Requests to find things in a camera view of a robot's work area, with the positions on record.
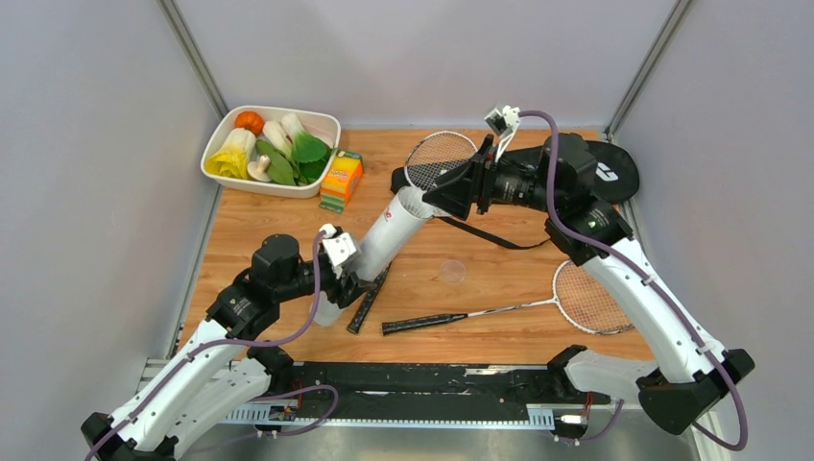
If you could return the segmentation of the clear plastic tube lid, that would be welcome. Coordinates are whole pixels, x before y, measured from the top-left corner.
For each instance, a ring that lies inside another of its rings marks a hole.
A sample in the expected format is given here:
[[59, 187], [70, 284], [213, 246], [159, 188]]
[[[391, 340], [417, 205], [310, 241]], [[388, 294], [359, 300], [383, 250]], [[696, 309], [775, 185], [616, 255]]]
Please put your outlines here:
[[439, 275], [446, 283], [459, 284], [466, 279], [467, 267], [461, 260], [447, 259], [441, 264]]

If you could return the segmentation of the white shuttlecock tube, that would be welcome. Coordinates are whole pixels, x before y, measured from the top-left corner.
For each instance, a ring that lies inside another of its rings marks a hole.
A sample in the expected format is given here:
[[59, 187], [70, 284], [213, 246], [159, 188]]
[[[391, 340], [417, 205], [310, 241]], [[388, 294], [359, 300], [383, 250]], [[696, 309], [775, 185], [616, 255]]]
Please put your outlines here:
[[423, 195], [414, 186], [399, 189], [360, 241], [331, 224], [320, 227], [320, 245], [328, 259], [321, 273], [328, 280], [321, 283], [315, 308], [318, 325], [333, 325], [345, 308], [371, 291], [375, 279], [434, 216]]

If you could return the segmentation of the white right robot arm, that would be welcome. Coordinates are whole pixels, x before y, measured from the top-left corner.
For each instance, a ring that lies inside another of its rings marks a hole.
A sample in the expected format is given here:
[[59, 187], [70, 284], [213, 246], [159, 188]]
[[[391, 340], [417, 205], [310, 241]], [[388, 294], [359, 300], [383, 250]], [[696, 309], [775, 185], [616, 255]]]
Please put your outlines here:
[[595, 149], [575, 133], [509, 152], [492, 136], [474, 148], [447, 134], [417, 147], [405, 174], [427, 204], [459, 219], [493, 204], [545, 212], [552, 243], [615, 300], [649, 346], [649, 362], [567, 348], [550, 362], [547, 386], [555, 399], [585, 392], [636, 400], [675, 435], [697, 427], [723, 398], [742, 411], [736, 386], [754, 369], [753, 359], [716, 340], [661, 281], [628, 223], [597, 195]]

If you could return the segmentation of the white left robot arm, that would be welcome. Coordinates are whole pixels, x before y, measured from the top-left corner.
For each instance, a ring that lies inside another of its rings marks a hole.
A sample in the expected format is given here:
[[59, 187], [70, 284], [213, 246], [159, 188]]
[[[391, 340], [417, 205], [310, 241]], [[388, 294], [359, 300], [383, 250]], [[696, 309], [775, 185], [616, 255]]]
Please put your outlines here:
[[310, 259], [295, 237], [266, 237], [147, 386], [83, 422], [86, 459], [180, 460], [236, 407], [264, 393], [285, 396], [294, 373], [273, 355], [329, 309], [341, 311], [371, 290], [391, 258], [371, 235], [356, 242], [331, 225], [320, 228]]

